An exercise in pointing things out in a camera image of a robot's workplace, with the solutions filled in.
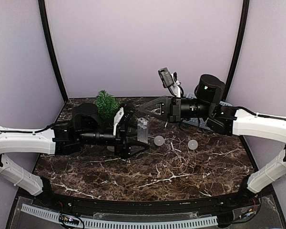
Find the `clear battery box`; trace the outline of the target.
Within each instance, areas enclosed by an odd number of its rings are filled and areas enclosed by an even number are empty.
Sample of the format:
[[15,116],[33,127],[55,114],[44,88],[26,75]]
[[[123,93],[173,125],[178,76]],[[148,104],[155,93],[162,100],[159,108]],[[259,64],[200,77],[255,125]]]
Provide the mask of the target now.
[[137,120],[137,140],[148,143],[148,120],[142,117]]

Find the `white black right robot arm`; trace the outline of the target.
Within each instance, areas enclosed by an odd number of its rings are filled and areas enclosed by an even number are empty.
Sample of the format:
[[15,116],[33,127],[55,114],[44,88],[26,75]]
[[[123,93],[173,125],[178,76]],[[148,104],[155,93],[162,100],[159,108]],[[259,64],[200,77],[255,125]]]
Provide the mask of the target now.
[[253,194],[286,174],[286,117],[255,113],[241,106],[220,105],[224,90],[224,82],[203,74],[195,88],[194,99],[163,96],[141,105],[140,111],[169,123],[202,118],[218,134],[255,136],[284,143],[284,149],[274,159],[243,180],[242,187],[234,195],[234,203],[244,207]]

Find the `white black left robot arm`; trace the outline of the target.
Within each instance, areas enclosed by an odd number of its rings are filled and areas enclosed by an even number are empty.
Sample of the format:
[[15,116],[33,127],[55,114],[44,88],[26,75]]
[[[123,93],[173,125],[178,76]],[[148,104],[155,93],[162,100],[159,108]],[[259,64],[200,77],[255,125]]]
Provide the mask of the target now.
[[0,177],[27,191],[47,208],[54,208],[58,198],[52,193],[48,179],[36,176],[17,165],[8,153],[39,153],[70,155],[85,145],[112,146],[114,154],[128,159],[149,148],[144,142],[128,136],[129,121],[134,107],[121,104],[113,118],[113,127],[105,127],[93,103],[83,103],[72,109],[69,121],[59,121],[44,129],[10,129],[0,126]]

